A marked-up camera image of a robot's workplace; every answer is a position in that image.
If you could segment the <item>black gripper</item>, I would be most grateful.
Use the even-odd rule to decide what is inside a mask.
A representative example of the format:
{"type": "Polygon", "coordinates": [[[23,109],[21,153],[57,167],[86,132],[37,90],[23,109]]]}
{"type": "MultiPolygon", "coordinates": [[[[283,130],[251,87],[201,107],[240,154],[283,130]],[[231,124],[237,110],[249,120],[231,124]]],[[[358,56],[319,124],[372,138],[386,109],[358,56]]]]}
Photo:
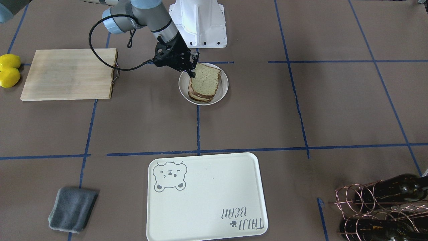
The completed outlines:
{"type": "Polygon", "coordinates": [[[190,78],[195,78],[195,68],[199,60],[199,52],[191,52],[188,49],[180,32],[177,32],[176,36],[168,42],[165,42],[161,35],[157,37],[157,40],[158,43],[172,46],[172,63],[167,67],[177,71],[184,71],[190,78]]]}

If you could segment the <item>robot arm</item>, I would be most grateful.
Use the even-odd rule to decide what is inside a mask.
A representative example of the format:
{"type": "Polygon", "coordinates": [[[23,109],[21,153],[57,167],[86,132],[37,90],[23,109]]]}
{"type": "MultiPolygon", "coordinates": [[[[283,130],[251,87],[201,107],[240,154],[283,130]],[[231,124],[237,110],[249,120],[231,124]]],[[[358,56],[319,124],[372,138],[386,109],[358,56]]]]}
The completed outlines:
{"type": "Polygon", "coordinates": [[[91,3],[108,5],[102,19],[90,29],[88,42],[92,52],[92,33],[96,26],[103,23],[112,34],[130,32],[133,36],[136,30],[148,27],[156,38],[155,54],[137,68],[146,64],[156,67],[170,67],[179,72],[185,72],[191,78],[196,76],[199,52],[192,52],[171,15],[161,0],[92,0],[91,3]]]}

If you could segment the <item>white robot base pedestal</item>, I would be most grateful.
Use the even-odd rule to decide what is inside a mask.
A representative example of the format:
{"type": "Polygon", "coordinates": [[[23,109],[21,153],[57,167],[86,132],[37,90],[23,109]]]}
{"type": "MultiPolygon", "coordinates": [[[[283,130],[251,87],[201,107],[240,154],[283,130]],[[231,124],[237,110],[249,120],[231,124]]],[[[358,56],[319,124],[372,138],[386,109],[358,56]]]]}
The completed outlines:
{"type": "Polygon", "coordinates": [[[217,0],[176,0],[169,14],[188,48],[227,46],[224,6],[217,0]]]}

